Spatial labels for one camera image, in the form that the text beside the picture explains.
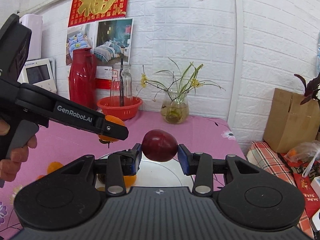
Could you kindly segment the person's left hand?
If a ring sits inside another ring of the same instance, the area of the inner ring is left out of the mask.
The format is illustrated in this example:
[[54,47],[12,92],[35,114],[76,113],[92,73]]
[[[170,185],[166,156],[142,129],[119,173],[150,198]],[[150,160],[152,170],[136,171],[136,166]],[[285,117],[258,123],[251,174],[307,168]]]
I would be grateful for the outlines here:
[[13,149],[9,159],[1,160],[1,179],[8,182],[14,181],[21,168],[21,163],[28,160],[29,148],[36,148],[36,146],[37,138],[34,135],[26,145]]

